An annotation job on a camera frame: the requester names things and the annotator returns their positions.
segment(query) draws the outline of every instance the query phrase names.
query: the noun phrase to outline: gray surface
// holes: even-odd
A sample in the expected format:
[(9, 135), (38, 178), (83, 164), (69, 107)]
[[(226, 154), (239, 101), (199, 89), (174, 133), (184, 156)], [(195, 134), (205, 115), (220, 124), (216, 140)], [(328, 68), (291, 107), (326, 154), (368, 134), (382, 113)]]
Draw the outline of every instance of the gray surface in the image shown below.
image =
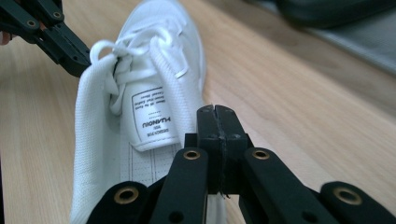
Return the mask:
[[(277, 13), (274, 1), (254, 1)], [(307, 29), (396, 76), (396, 8), (332, 29)]]

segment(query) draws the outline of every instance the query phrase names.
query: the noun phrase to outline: sneaker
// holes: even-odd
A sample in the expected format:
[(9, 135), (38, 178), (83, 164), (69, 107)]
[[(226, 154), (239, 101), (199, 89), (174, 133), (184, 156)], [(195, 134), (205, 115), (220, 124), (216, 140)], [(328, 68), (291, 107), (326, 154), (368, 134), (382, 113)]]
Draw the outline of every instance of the sneaker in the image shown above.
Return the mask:
[[(104, 48), (113, 51), (104, 58)], [(71, 223), (86, 223), (108, 189), (167, 175), (185, 133), (196, 132), (204, 105), (205, 55), (197, 28), (176, 0), (147, 0), (116, 43), (91, 50), (76, 103)], [(225, 223), (222, 198), (210, 195), (207, 223)]]

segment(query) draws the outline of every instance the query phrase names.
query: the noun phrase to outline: textured white fabric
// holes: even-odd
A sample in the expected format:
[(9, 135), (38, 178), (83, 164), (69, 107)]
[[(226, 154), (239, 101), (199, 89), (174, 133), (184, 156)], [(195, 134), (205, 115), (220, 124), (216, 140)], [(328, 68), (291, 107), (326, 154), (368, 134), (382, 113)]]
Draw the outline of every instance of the textured white fabric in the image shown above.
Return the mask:
[[(113, 48), (113, 53), (99, 60), (102, 48)], [(118, 41), (98, 42), (91, 60), (78, 87), (71, 223), (85, 223), (115, 184), (133, 180), (149, 186), (165, 176), (185, 133), (196, 132), (195, 112), (204, 105), (203, 47), (193, 21), (177, 1), (141, 3)], [(169, 108), (161, 109), (169, 109), (176, 136), (136, 142), (141, 137), (136, 137), (135, 124), (144, 116), (136, 116), (134, 97), (153, 90), (163, 90)], [(161, 125), (171, 130), (169, 123)], [(219, 195), (209, 196), (207, 215), (207, 223), (225, 223)]]

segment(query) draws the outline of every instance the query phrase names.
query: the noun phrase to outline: shoe tongue label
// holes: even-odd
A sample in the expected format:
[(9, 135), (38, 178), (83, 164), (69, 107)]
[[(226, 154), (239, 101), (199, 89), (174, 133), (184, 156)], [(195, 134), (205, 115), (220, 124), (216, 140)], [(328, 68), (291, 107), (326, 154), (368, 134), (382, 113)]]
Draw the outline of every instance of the shoe tongue label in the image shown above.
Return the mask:
[(137, 134), (131, 144), (137, 150), (144, 151), (178, 142), (177, 130), (162, 87), (133, 95), (132, 106)]

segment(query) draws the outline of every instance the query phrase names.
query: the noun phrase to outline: light wood grain surface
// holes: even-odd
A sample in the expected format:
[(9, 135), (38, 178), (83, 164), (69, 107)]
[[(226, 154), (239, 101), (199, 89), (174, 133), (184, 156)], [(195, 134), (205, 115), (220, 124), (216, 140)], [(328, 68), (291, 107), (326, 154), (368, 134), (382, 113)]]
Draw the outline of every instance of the light wood grain surface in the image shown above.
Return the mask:
[[(312, 189), (341, 180), (396, 215), (396, 77), (240, 0), (183, 0), (207, 59), (205, 101), (234, 109)], [(64, 1), (91, 46), (115, 40), (138, 1)], [(20, 38), (0, 48), (6, 223), (67, 223), (78, 79)], [(244, 223), (228, 201), (229, 223)]]

